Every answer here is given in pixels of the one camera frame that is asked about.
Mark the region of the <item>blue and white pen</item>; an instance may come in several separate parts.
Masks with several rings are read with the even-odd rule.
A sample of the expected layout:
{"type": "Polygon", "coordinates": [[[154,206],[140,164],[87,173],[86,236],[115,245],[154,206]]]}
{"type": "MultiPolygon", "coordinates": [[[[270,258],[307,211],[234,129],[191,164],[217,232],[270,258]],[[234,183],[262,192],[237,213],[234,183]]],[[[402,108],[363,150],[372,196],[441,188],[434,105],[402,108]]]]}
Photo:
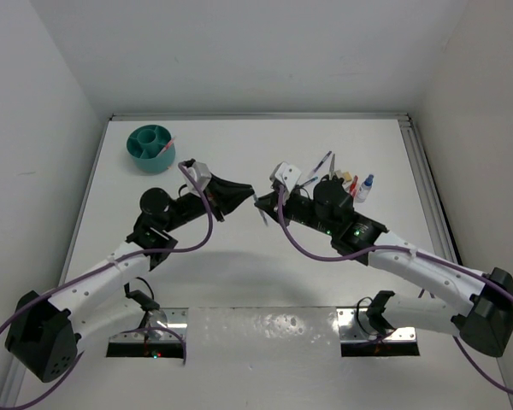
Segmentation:
{"type": "Polygon", "coordinates": [[[257,207],[257,202],[258,202],[257,194],[253,194],[253,200],[254,200],[255,207],[257,208],[257,211],[258,211],[260,217],[262,218],[263,224],[265,226],[268,226],[268,221],[267,221],[266,214],[260,208],[257,207]]]}

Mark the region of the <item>red and white pen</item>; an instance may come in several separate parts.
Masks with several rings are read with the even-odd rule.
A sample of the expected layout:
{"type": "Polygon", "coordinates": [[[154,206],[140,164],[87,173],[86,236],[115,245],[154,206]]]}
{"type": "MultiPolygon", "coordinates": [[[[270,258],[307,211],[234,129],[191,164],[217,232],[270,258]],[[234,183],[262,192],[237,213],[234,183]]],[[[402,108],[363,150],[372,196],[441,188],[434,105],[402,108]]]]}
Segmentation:
{"type": "Polygon", "coordinates": [[[174,141],[176,139],[176,136],[171,137],[171,139],[165,144],[165,146],[162,148],[162,150],[159,152],[159,155],[162,155],[165,153],[170,147],[174,144],[174,141]]]}

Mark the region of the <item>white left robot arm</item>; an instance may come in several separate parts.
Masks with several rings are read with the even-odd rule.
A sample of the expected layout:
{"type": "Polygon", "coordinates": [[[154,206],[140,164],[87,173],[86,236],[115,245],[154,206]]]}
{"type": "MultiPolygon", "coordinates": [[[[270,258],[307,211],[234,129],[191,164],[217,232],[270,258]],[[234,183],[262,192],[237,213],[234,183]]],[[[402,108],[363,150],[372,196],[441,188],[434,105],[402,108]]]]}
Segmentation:
{"type": "Polygon", "coordinates": [[[187,193],[172,198],[150,188],[139,200],[133,231],[89,272],[43,295],[20,298],[9,324],[5,348],[43,383],[67,373],[94,341],[136,329],[160,306],[129,283],[151,273],[180,252],[171,231],[200,217],[221,222],[253,195],[249,184],[234,183],[202,169],[182,167],[187,193]]]}

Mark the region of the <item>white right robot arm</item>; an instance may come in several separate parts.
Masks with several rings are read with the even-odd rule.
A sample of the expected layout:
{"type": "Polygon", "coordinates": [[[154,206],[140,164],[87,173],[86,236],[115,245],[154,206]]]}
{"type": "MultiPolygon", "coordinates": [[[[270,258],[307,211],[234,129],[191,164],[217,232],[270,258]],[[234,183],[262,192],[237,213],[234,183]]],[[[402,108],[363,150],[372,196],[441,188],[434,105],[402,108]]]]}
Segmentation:
{"type": "Polygon", "coordinates": [[[513,277],[505,270],[467,269],[418,249],[358,213],[336,178],[323,178],[311,198],[275,184],[255,205],[281,226],[296,222],[327,234],[336,261],[357,261],[432,294],[425,301],[380,291],[356,316],[363,333],[377,337],[414,327],[459,337],[491,357],[504,354],[513,332],[513,277]]]}

